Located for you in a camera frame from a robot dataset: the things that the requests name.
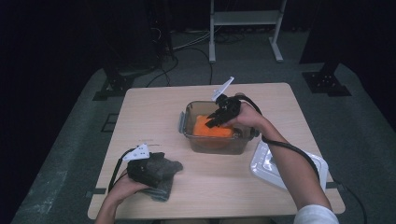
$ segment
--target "wire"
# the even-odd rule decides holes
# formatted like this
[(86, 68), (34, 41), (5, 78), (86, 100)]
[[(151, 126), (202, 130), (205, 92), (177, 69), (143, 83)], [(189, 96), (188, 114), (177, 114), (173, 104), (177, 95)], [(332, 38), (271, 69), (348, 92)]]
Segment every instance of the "wire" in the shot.
[(164, 72), (164, 74), (165, 74), (165, 78), (166, 78), (166, 86), (168, 86), (168, 87), (170, 87), (171, 86), (171, 78), (168, 76), (168, 74), (167, 74), (167, 71), (165, 71), (164, 69), (163, 69), (163, 65), (161, 64), (161, 68), (160, 68), (163, 72)]
[[(233, 9), (232, 10), (235, 9), (237, 2), (238, 2), (238, 0), (235, 0), (235, 2), (233, 3)], [(230, 6), (230, 4), (231, 4), (231, 0), (228, 1), (227, 6), (224, 9), (224, 11), (228, 11), (228, 7)], [(221, 27), (222, 26), (220, 26), (218, 29), (216, 29), (214, 33), (217, 33), (221, 29)], [(181, 45), (181, 46), (178, 46), (178, 47), (174, 47), (173, 50), (183, 49), (183, 48), (198, 44), (199, 42), (207, 40), (209, 37), (210, 37), (210, 32), (207, 31), (206, 34), (204, 34), (203, 36), (198, 37), (197, 39), (192, 40), (191, 42), (189, 42), (187, 44), (184, 44), (184, 45)]]
[[(177, 58), (176, 56), (175, 56), (174, 58), (175, 58), (175, 61), (176, 61), (175, 65), (173, 65), (173, 67), (171, 67), (171, 68), (170, 68), (169, 70), (167, 70), (167, 71), (164, 71), (164, 70), (163, 70), (163, 72), (162, 72), (161, 74), (159, 74), (158, 76), (154, 77), (154, 78), (146, 85), (146, 88), (147, 88), (155, 79), (157, 79), (158, 77), (161, 77), (161, 76), (163, 76), (163, 75), (168, 76), (167, 73), (170, 72), (170, 71), (172, 71), (173, 69), (175, 69), (175, 68), (177, 67), (177, 65), (178, 65), (178, 58)], [(167, 82), (168, 82), (168, 85), (170, 85), (170, 83), (169, 83), (169, 82), (170, 82), (169, 77), (167, 77), (166, 80), (167, 80)]]
[(201, 53), (204, 54), (204, 56), (205, 56), (206, 59), (207, 59), (207, 62), (209, 63), (209, 67), (210, 67), (209, 85), (212, 85), (212, 79), (213, 79), (213, 66), (212, 66), (212, 63), (209, 61), (209, 57), (206, 55), (206, 53), (205, 53), (203, 50), (201, 50), (201, 49), (196, 49), (196, 48), (183, 48), (183, 49), (179, 49), (179, 50), (177, 50), (177, 51), (186, 50), (186, 49), (198, 50), (198, 51), (200, 51)]
[(151, 30), (156, 30), (156, 31), (158, 31), (158, 33), (159, 33), (159, 36), (158, 36), (157, 40), (152, 40), (154, 43), (157, 43), (157, 41), (159, 41), (159, 40), (161, 39), (162, 32), (161, 32), (160, 29), (158, 29), (158, 28), (153, 28), (153, 27), (151, 28)]
[(215, 42), (216, 42), (216, 44), (221, 44), (221, 45), (231, 45), (231, 44), (235, 44), (235, 43), (240, 42), (240, 41), (242, 41), (242, 40), (245, 39), (245, 35), (244, 35), (244, 34), (240, 34), (240, 35), (241, 35), (242, 37), (238, 37), (237, 35), (219, 34), (219, 35), (216, 35)]
[(185, 31), (181, 31), (180, 33), (185, 35), (201, 36), (202, 34), (206, 34), (207, 30), (185, 30)]
[(113, 186), (115, 186), (115, 185), (117, 184), (117, 182), (119, 182), (119, 180), (120, 180), (123, 176), (125, 176), (125, 175), (128, 175), (128, 173), (125, 173), (125, 174), (121, 175), (121, 176), (116, 180), (116, 182), (114, 182)]
[[(215, 34), (216, 34), (221, 28), (222, 28), (222, 26), (220, 26), (218, 29), (216, 29), (216, 30), (215, 30)], [(216, 43), (219, 43), (219, 44), (230, 44), (230, 45), (231, 45), (231, 44), (234, 44), (234, 43), (236, 43), (236, 42), (239, 42), (239, 41), (242, 41), (242, 40), (245, 39), (245, 35), (242, 35), (242, 38), (238, 38), (238, 37), (235, 36), (235, 35), (231, 35), (231, 36), (233, 36), (236, 40), (227, 42), (227, 41), (219, 41), (219, 36), (216, 35), (216, 37), (215, 37), (215, 42), (216, 42)], [(196, 39), (190, 41), (190, 42), (187, 43), (187, 44), (184, 44), (184, 45), (181, 45), (181, 46), (177, 46), (177, 47), (173, 47), (173, 50), (183, 49), (183, 48), (186, 48), (186, 47), (189, 47), (189, 46), (192, 46), (192, 45), (196, 45), (196, 44), (198, 44), (198, 43), (200, 43), (200, 42), (203, 42), (203, 41), (207, 40), (209, 37), (210, 37), (210, 32), (207, 31), (206, 34), (204, 34), (204, 35), (202, 35), (202, 36), (200, 36), (200, 37), (198, 37), (198, 38), (196, 38)]]
[(108, 183), (108, 192), (110, 192), (115, 185), (114, 180), (116, 179), (116, 175), (119, 172), (120, 166), (122, 164), (122, 158), (124, 158), (124, 156), (126, 156), (126, 154), (128, 154), (129, 152), (132, 152), (133, 150), (134, 150), (134, 148), (131, 148), (131, 149), (127, 150), (126, 152), (124, 152), (124, 154), (122, 154), (122, 156), (117, 161), (116, 167), (114, 168), (113, 176), (111, 176), (110, 183)]
[(336, 180), (336, 179), (332, 179), (335, 183), (337, 183), (338, 185), (341, 185), (343, 188), (345, 188), (358, 202), (358, 204), (361, 206), (361, 211), (363, 213), (363, 223), (367, 224), (367, 213), (366, 213), (366, 209), (363, 205), (363, 203), (361, 202), (361, 200), (359, 199), (359, 197), (347, 186), (345, 186), (343, 183), (341, 183), (340, 181)]
[[(235, 97), (236, 99), (238, 99), (238, 100), (245, 100), (245, 101), (247, 101), (250, 105), (252, 105), (252, 106), (254, 107), (254, 109), (255, 109), (259, 114), (262, 115), (262, 112), (260, 111), (259, 107), (258, 107), (256, 104), (254, 104), (253, 101), (252, 101), (250, 98), (248, 98), (246, 95), (235, 95), (234, 97)], [(300, 154), (301, 156), (303, 156), (303, 157), (306, 159), (306, 161), (308, 161), (308, 163), (311, 165), (312, 169), (314, 170), (314, 172), (315, 172), (315, 174), (316, 174), (316, 176), (317, 176), (317, 178), (318, 178), (318, 181), (320, 181), (320, 176), (319, 176), (319, 172), (318, 172), (317, 166), (314, 164), (314, 162), (312, 161), (312, 159), (311, 159), (305, 152), (303, 152), (301, 149), (299, 149), (299, 148), (297, 148), (297, 147), (295, 147), (294, 145), (289, 144), (289, 143), (284, 143), (284, 142), (278, 142), (278, 141), (269, 140), (269, 139), (265, 138), (263, 134), (262, 134), (262, 141), (263, 141), (264, 143), (266, 143), (266, 144), (270, 144), (270, 145), (274, 145), (274, 146), (277, 146), (277, 147), (284, 147), (284, 148), (290, 149), (290, 150), (292, 150), (292, 151), (294, 151), (294, 152), (297, 152), (297, 153)]]

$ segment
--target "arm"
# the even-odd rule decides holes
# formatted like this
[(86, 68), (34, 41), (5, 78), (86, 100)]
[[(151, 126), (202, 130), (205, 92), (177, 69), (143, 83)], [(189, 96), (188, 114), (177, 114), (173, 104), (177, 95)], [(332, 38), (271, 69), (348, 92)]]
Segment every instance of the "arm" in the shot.
[(126, 171), (122, 172), (120, 179), (105, 197), (96, 217), (95, 224), (113, 224), (115, 222), (117, 208), (123, 200), (137, 191), (146, 188), (148, 186), (130, 179)]
[[(274, 125), (247, 103), (241, 104), (238, 117), (224, 125), (241, 123), (259, 130), (266, 138), (288, 143)], [(324, 194), (315, 172), (301, 155), (283, 147), (269, 145), (276, 161), (280, 176), (289, 190), (297, 209), (309, 204), (318, 204), (332, 210), (329, 200)]]

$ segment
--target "shelf leg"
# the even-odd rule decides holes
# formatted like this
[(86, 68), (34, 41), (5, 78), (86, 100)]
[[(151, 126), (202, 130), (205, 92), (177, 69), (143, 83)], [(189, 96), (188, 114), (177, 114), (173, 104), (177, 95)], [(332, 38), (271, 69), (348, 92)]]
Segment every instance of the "shelf leg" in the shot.
[(210, 1), (210, 40), (209, 40), (209, 62), (216, 62), (216, 52), (215, 52), (215, 4), (214, 0)]
[(283, 0), (282, 1), (282, 5), (280, 7), (279, 14), (278, 14), (277, 21), (276, 21), (274, 37), (270, 37), (269, 38), (270, 44), (271, 44), (271, 48), (272, 48), (272, 50), (274, 52), (276, 61), (279, 62), (279, 63), (283, 63), (283, 57), (282, 57), (282, 54), (280, 53), (280, 50), (279, 50), (279, 47), (277, 46), (276, 41), (277, 41), (277, 38), (279, 36), (280, 26), (282, 24), (283, 15), (285, 13), (286, 3), (287, 3), (287, 0)]

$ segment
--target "gray carpet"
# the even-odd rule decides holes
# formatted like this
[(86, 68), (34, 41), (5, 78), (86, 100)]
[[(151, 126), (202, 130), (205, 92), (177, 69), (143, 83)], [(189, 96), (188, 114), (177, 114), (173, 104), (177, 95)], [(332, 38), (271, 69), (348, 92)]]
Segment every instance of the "gray carpet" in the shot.
[[(270, 34), (250, 34), (231, 45), (216, 45), (217, 62), (211, 84), (222, 84), (230, 76), (233, 83), (287, 82), (314, 135), (332, 176), (344, 183), (360, 199), (368, 223), (393, 223), (396, 219), (396, 134), (383, 118), (357, 76), (343, 65), (335, 75), (352, 96), (329, 97), (313, 94), (302, 72), (318, 71), (322, 64), (299, 64), (308, 33), (281, 32), (278, 45), (283, 63), (275, 61), (268, 43)], [(196, 38), (174, 34), (174, 46)], [(193, 48), (207, 54), (207, 43)], [(210, 67), (196, 49), (176, 52), (178, 65), (168, 72), (171, 86), (209, 85)], [(168, 59), (163, 69), (175, 62)], [(133, 88), (142, 88), (162, 71), (138, 77)], [(110, 113), (119, 113), (122, 97), (93, 101), (106, 80), (103, 70), (92, 75), (59, 134), (30, 193), (13, 223), (93, 223), (87, 217), (91, 192), (95, 187), (111, 133), (101, 132)], [(150, 87), (166, 86), (165, 76)], [(349, 191), (341, 192), (346, 204), (341, 223), (363, 223), (358, 201)], [(293, 217), (273, 217), (277, 223), (292, 223)], [(119, 223), (150, 223), (120, 221)]]

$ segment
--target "gray cloth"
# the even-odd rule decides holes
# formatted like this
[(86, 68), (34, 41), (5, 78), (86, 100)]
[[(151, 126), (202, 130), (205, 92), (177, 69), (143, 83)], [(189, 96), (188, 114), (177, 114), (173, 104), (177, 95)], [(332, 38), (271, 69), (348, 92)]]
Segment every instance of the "gray cloth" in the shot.
[(159, 182), (149, 189), (142, 189), (141, 192), (151, 196), (154, 201), (168, 201), (172, 191), (174, 175), (183, 169), (183, 165), (178, 161), (169, 161), (164, 157), (164, 153), (159, 152), (150, 153), (150, 158), (144, 161), (142, 166), (146, 168), (146, 173), (154, 176)]

